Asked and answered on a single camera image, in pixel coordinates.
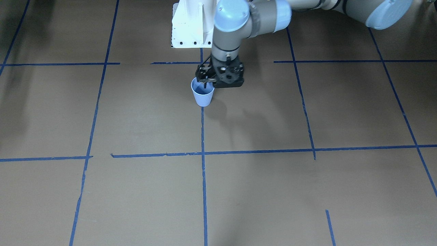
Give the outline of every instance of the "blue painter's tape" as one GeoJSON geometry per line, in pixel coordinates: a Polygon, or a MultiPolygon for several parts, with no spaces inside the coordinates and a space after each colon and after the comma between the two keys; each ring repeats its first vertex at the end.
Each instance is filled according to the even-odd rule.
{"type": "Polygon", "coordinates": [[[329,215],[329,211],[328,210],[325,210],[325,212],[326,212],[326,219],[328,220],[329,232],[331,234],[332,246],[336,246],[336,244],[335,244],[335,237],[334,237],[334,231],[332,230],[331,216],[329,215]]]}
{"type": "Polygon", "coordinates": [[[300,93],[301,99],[302,99],[303,112],[305,113],[306,124],[307,124],[307,127],[308,127],[309,141],[311,142],[312,154],[313,154],[314,160],[315,160],[316,159],[316,151],[314,150],[314,141],[312,139],[311,127],[310,127],[310,124],[309,124],[308,114],[307,114],[306,106],[305,106],[305,99],[303,97],[302,86],[301,86],[301,83],[300,83],[299,71],[298,71],[298,66],[296,64],[295,52],[293,50],[293,44],[291,42],[290,31],[288,30],[288,28],[286,28],[286,30],[287,30],[287,36],[288,36],[288,43],[290,44],[291,56],[293,58],[293,64],[294,64],[294,67],[295,67],[296,79],[298,81],[299,93],[300,93]]]}
{"type": "Polygon", "coordinates": [[[86,160],[92,156],[60,156],[60,157],[33,157],[33,158],[6,158],[0,162],[31,162],[31,161],[60,161],[60,160],[86,160]]]}
{"type": "MultiPolygon", "coordinates": [[[[109,35],[108,48],[106,50],[106,58],[105,58],[105,63],[103,65],[103,72],[102,72],[102,78],[101,78],[101,81],[100,81],[99,93],[97,95],[96,108],[94,110],[93,124],[91,126],[90,142],[89,142],[88,148],[87,148],[87,156],[90,155],[91,145],[93,143],[94,129],[96,127],[97,113],[98,113],[98,110],[99,110],[100,95],[102,93],[103,81],[104,81],[105,73],[106,73],[106,66],[108,65],[109,52],[111,50],[111,42],[112,42],[112,36],[114,34],[115,20],[117,19],[117,12],[118,12],[118,4],[119,4],[119,2],[120,2],[120,0],[117,0],[117,3],[115,5],[115,12],[114,12],[114,18],[112,20],[111,34],[109,35]]],[[[89,159],[86,159],[85,160],[85,164],[83,165],[82,184],[81,184],[81,187],[80,187],[79,199],[77,200],[76,212],[74,214],[73,227],[71,229],[71,236],[70,236],[69,246],[73,246],[74,235],[76,233],[77,219],[79,217],[80,203],[82,201],[83,187],[85,185],[85,177],[86,177],[85,173],[86,173],[87,168],[88,168],[88,160],[89,159]]]]}
{"type": "Polygon", "coordinates": [[[397,145],[397,146],[370,146],[370,147],[345,147],[345,148],[317,148],[316,151],[350,151],[350,150],[378,150],[378,149],[405,149],[416,148],[415,145],[397,145]]]}
{"type": "Polygon", "coordinates": [[[437,148],[437,144],[422,144],[419,148],[437,148]]]}
{"type": "Polygon", "coordinates": [[[399,99],[398,93],[396,92],[395,85],[393,84],[393,81],[392,81],[392,78],[390,76],[390,73],[388,72],[387,66],[385,65],[384,58],[382,57],[381,51],[379,50],[378,44],[376,43],[375,36],[373,36],[373,32],[372,32],[371,28],[368,28],[368,30],[370,32],[370,36],[372,37],[373,43],[375,44],[375,47],[376,47],[376,50],[378,52],[379,58],[382,61],[382,65],[384,66],[384,70],[385,70],[385,73],[387,74],[387,78],[388,78],[388,81],[390,82],[390,86],[392,87],[393,94],[395,95],[396,101],[398,102],[399,108],[400,108],[400,110],[402,112],[402,115],[404,116],[405,123],[407,124],[408,131],[411,134],[411,138],[413,139],[413,142],[414,142],[415,147],[417,149],[417,153],[419,154],[420,160],[422,162],[423,168],[425,169],[425,172],[427,173],[428,179],[429,179],[429,181],[431,183],[431,187],[433,188],[434,194],[437,197],[437,189],[436,189],[436,186],[434,184],[433,178],[431,177],[431,174],[430,174],[430,172],[428,170],[428,167],[427,167],[427,165],[425,163],[425,160],[423,159],[422,152],[420,151],[420,147],[417,144],[416,138],[414,137],[413,130],[411,129],[411,126],[410,126],[410,124],[408,122],[407,115],[405,114],[404,108],[402,107],[401,100],[399,99]]]}
{"type": "Polygon", "coordinates": [[[203,190],[203,235],[204,246],[208,246],[208,220],[207,220],[207,206],[206,206],[206,172],[205,172],[205,119],[204,119],[204,107],[201,109],[201,122],[202,122],[202,190],[203,190]]]}
{"type": "Polygon", "coordinates": [[[7,59],[9,58],[9,55],[10,55],[10,51],[12,50],[12,47],[14,46],[15,40],[17,39],[17,36],[18,36],[18,32],[20,31],[21,25],[23,24],[23,20],[24,20],[24,17],[26,16],[27,9],[29,8],[29,3],[30,3],[30,0],[27,1],[26,7],[24,7],[24,11],[23,11],[23,15],[21,16],[20,23],[18,23],[17,29],[15,30],[14,36],[12,38],[12,41],[10,42],[9,48],[7,49],[6,56],[3,60],[2,66],[0,68],[0,76],[3,73],[3,69],[4,69],[6,62],[7,62],[7,59]]]}
{"type": "Polygon", "coordinates": [[[209,151],[209,152],[205,152],[205,155],[293,153],[293,152],[312,152],[312,149],[248,150],[248,151],[209,151]]]}
{"type": "MultiPolygon", "coordinates": [[[[380,63],[381,60],[300,60],[296,61],[296,63],[380,63]]],[[[428,62],[437,62],[437,60],[384,60],[384,62],[411,62],[411,63],[428,63],[428,62]]],[[[293,61],[283,60],[283,61],[273,61],[273,63],[294,63],[293,61]]]]}
{"type": "Polygon", "coordinates": [[[112,158],[141,158],[141,157],[162,157],[162,156],[186,156],[186,155],[201,155],[200,152],[185,152],[185,153],[159,153],[159,154],[137,154],[137,155],[113,155],[112,158]]]}
{"type": "Polygon", "coordinates": [[[150,65],[201,64],[202,62],[152,62],[150,65]]]}
{"type": "Polygon", "coordinates": [[[120,65],[120,62],[88,62],[88,63],[16,63],[5,64],[6,67],[21,67],[21,66],[89,66],[89,65],[120,65]]]}

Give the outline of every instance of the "blue paper cup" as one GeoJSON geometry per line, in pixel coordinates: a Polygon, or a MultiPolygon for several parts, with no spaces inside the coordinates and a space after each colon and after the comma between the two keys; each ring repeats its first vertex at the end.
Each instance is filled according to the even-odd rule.
{"type": "Polygon", "coordinates": [[[204,88],[204,84],[197,81],[197,78],[194,78],[191,81],[191,89],[194,94],[194,99],[196,99],[197,105],[201,107],[206,107],[211,103],[212,94],[214,93],[214,86],[212,83],[206,83],[206,88],[204,88]]]}

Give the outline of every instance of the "robotic arm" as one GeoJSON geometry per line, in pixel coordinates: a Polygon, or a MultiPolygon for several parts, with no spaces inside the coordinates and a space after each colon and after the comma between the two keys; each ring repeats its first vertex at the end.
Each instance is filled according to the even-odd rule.
{"type": "Polygon", "coordinates": [[[242,39],[277,32],[291,21],[291,10],[337,10],[368,27],[396,23],[413,0],[220,0],[214,16],[211,55],[196,70],[198,82],[215,88],[243,85],[244,66],[238,51],[242,39]]]}

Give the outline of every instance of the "cup rim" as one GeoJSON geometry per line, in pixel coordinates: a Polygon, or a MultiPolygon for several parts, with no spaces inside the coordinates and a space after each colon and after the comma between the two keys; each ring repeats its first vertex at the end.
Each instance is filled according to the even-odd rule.
{"type": "Polygon", "coordinates": [[[195,92],[195,91],[194,91],[194,88],[193,88],[193,84],[194,84],[194,81],[195,81],[195,80],[196,80],[196,82],[197,82],[197,78],[196,78],[196,77],[191,81],[191,90],[192,90],[193,93],[195,93],[196,95],[199,95],[199,96],[207,96],[207,95],[210,95],[211,93],[214,92],[214,90],[215,90],[215,87],[214,87],[214,86],[212,87],[212,91],[210,91],[208,94],[199,94],[199,93],[195,92]]]}

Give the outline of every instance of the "light blue joint cap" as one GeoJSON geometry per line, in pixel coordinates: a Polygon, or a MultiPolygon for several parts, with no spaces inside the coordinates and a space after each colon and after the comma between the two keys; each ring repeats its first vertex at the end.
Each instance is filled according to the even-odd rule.
{"type": "Polygon", "coordinates": [[[222,32],[233,32],[242,28],[249,16],[246,0],[220,0],[215,9],[214,25],[222,32]]]}
{"type": "Polygon", "coordinates": [[[274,32],[288,27],[291,21],[291,7],[287,0],[276,0],[276,11],[276,27],[274,32]]]}
{"type": "Polygon", "coordinates": [[[389,28],[410,8],[413,0],[385,0],[367,18],[366,26],[376,30],[389,28]]]}

